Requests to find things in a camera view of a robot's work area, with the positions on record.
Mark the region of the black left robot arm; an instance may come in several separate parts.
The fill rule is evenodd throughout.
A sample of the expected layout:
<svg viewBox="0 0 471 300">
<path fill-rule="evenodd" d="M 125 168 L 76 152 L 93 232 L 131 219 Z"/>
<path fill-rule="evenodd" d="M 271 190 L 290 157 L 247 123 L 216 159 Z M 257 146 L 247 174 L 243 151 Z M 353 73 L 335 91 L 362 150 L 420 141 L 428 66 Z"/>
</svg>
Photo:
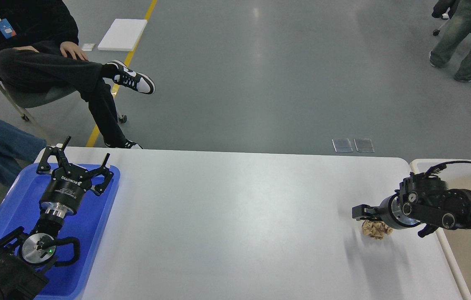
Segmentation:
<svg viewBox="0 0 471 300">
<path fill-rule="evenodd" d="M 45 148 L 0 205 L 0 300 L 75 298 L 87 282 L 118 189 L 120 172 L 75 165 Z"/>
</svg>

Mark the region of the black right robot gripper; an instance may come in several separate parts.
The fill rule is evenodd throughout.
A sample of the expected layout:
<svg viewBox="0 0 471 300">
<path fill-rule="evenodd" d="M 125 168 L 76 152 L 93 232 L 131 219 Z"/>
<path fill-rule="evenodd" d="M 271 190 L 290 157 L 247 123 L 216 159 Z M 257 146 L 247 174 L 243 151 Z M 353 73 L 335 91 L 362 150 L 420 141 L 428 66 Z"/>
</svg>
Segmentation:
<svg viewBox="0 0 471 300">
<path fill-rule="evenodd" d="M 421 224 L 419 221 L 403 214 L 399 205 L 399 194 L 387 197 L 379 207 L 366 204 L 352 207 L 352 218 L 357 221 L 383 221 L 389 227 L 397 230 L 413 228 Z"/>
</svg>

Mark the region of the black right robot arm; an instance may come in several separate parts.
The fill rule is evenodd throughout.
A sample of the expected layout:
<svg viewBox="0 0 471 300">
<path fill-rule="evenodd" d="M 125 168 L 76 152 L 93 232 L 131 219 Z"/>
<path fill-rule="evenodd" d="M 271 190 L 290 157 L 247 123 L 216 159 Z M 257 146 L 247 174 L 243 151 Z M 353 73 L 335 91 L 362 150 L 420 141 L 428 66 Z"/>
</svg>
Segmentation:
<svg viewBox="0 0 471 300">
<path fill-rule="evenodd" d="M 382 221 L 398 230 L 424 223 L 418 232 L 422 238 L 438 228 L 471 229 L 471 190 L 450 189 L 438 176 L 449 164 L 442 162 L 426 172 L 411 173 L 379 206 L 353 207 L 353 219 Z"/>
</svg>

